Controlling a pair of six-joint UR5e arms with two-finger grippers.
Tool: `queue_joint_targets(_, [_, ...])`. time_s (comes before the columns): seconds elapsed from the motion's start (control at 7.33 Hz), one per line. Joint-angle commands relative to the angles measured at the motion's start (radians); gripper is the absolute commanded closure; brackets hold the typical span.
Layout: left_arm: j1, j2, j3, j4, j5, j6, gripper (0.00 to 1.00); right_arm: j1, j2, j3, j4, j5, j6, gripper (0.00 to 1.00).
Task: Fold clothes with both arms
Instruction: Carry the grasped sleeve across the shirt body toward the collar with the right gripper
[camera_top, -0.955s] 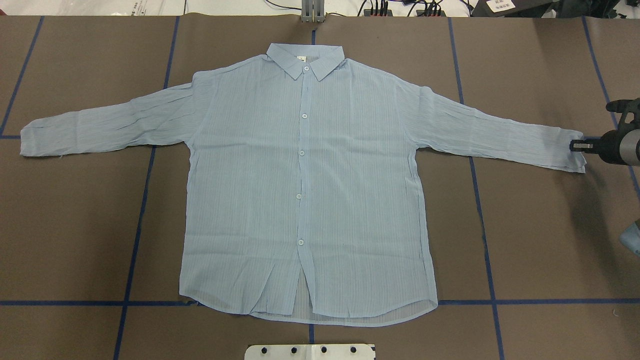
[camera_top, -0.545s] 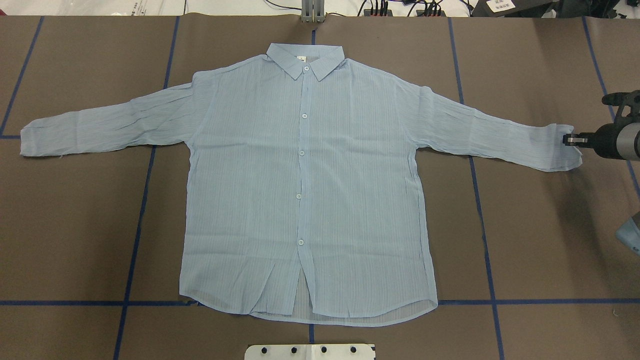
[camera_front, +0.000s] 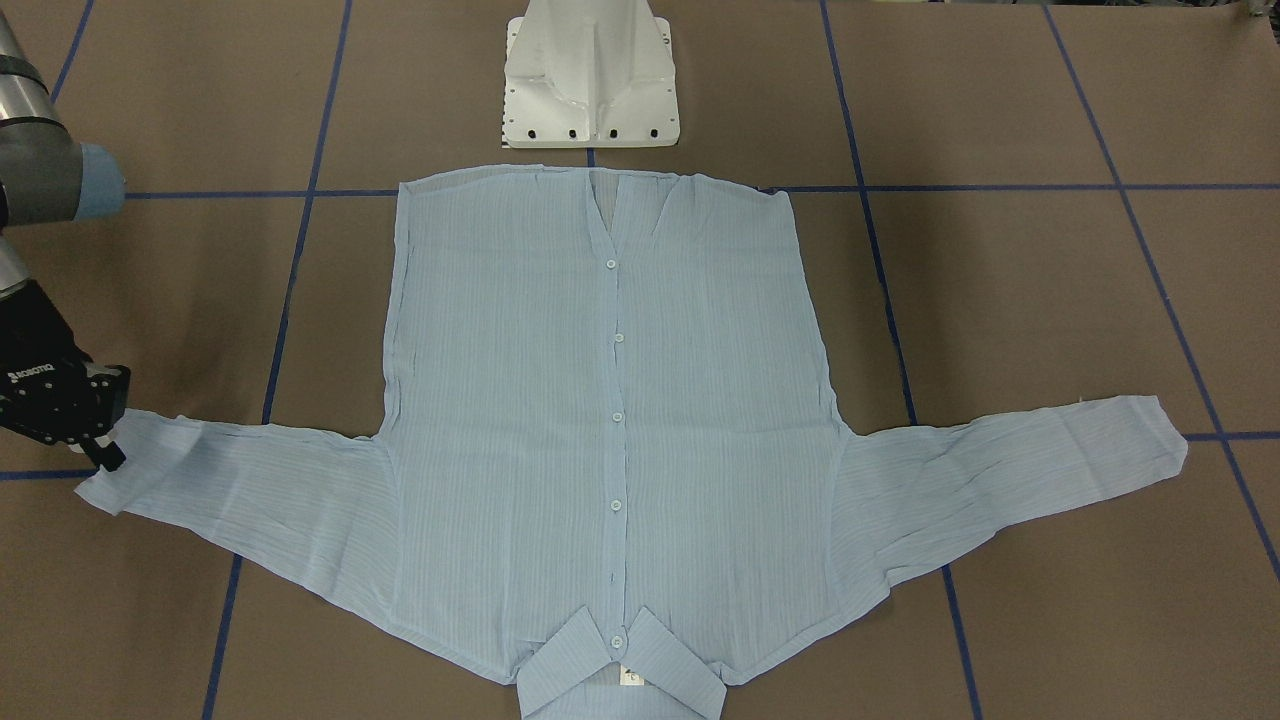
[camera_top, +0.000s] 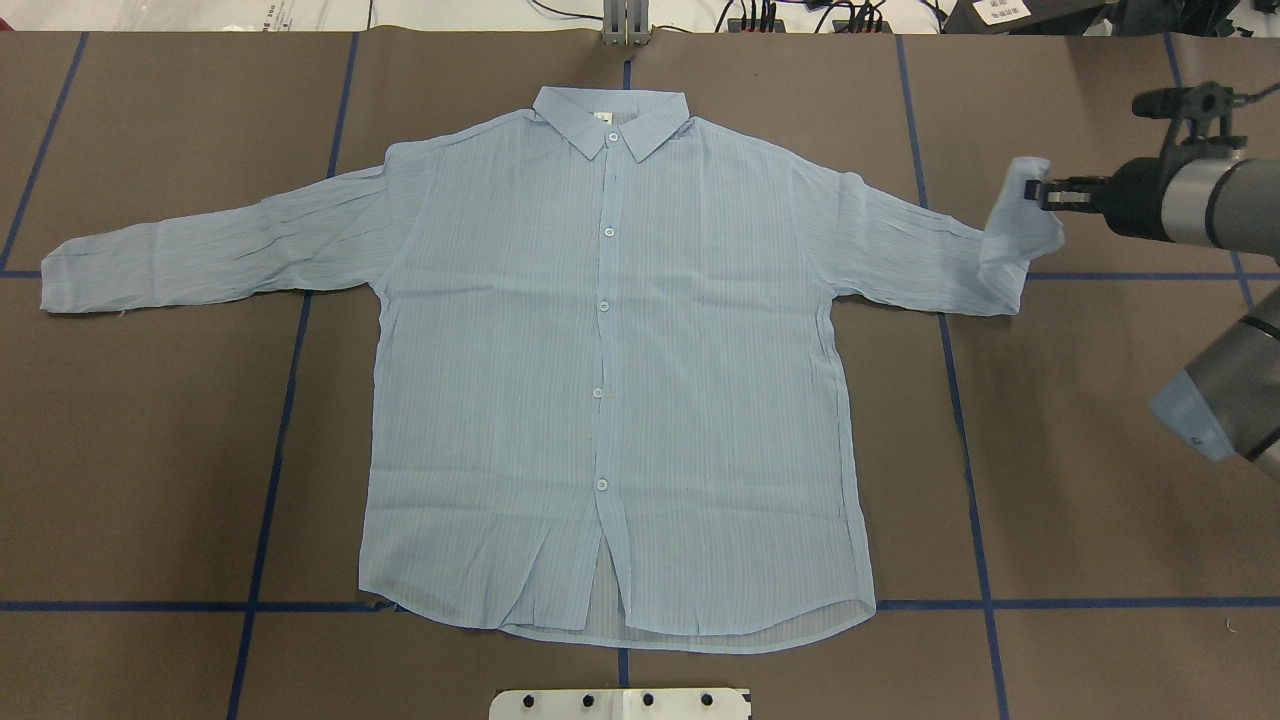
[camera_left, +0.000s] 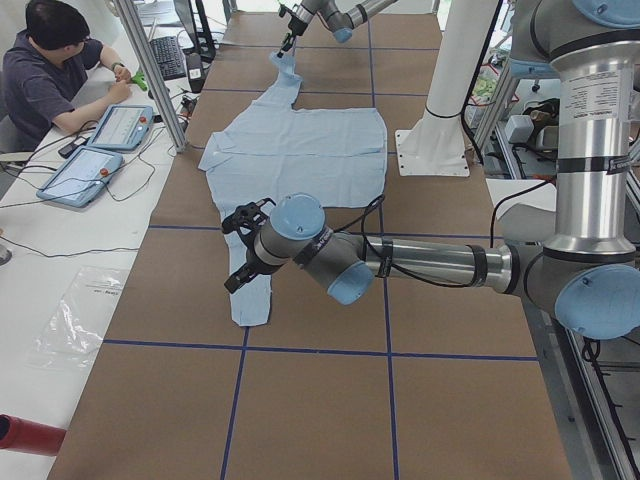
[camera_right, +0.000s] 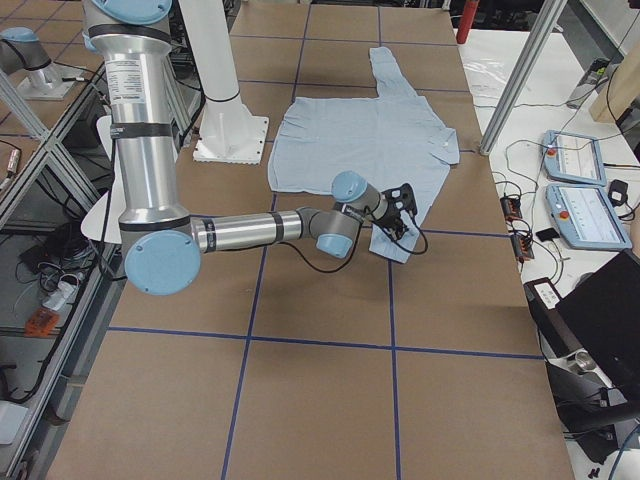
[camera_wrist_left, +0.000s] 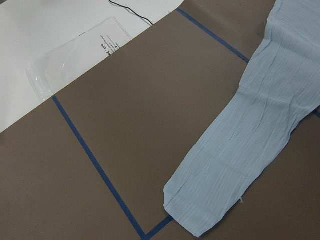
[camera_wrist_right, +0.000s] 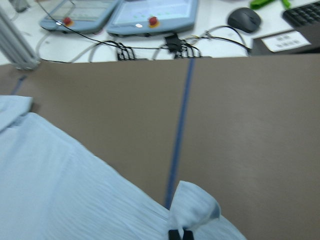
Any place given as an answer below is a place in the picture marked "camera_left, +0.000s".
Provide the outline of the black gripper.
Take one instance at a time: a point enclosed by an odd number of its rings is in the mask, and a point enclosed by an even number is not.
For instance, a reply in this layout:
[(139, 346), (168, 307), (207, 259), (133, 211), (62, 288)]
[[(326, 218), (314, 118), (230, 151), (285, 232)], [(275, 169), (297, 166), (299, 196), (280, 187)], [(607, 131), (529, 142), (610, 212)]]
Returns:
[(229, 293), (235, 293), (259, 275), (272, 275), (273, 266), (259, 258), (253, 248), (246, 248), (245, 263), (224, 282)]
[(289, 21), (288, 28), (291, 32), (285, 34), (280, 49), (276, 54), (278, 58), (282, 58), (294, 47), (296, 35), (303, 35), (314, 18), (314, 12), (302, 4), (295, 5), (290, 15), (291, 20)]

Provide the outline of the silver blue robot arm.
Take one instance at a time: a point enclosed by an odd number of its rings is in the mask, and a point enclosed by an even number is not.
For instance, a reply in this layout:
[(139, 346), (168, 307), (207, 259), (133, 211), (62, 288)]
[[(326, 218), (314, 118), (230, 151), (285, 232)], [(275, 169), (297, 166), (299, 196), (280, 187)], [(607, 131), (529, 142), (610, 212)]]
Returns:
[(342, 12), (333, 0), (303, 0), (292, 8), (281, 4), (278, 10), (279, 17), (284, 18), (288, 14), (290, 20), (277, 57), (282, 58), (294, 46), (296, 39), (304, 35), (316, 17), (338, 43), (345, 43), (357, 27), (367, 23), (393, 3), (395, 0), (366, 0), (347, 12)]
[(376, 278), (401, 276), (528, 298), (592, 339), (636, 328), (639, 273), (623, 231), (638, 3), (517, 3), (511, 70), (561, 84), (556, 202), (551, 211), (512, 206), (510, 241), (498, 247), (448, 242), (490, 211), (461, 122), (494, 2), (454, 3), (424, 114), (395, 136), (396, 172), (383, 149), (365, 149), (363, 124), (345, 129), (336, 111), (321, 121), (314, 110), (293, 109), (301, 80), (288, 49), (311, 20), (345, 41), (379, 9), (374, 1), (347, 13), (331, 1), (291, 9), (276, 82), (209, 141), (202, 165), (229, 247), (232, 319), (266, 323), (271, 276), (293, 263), (344, 305)]

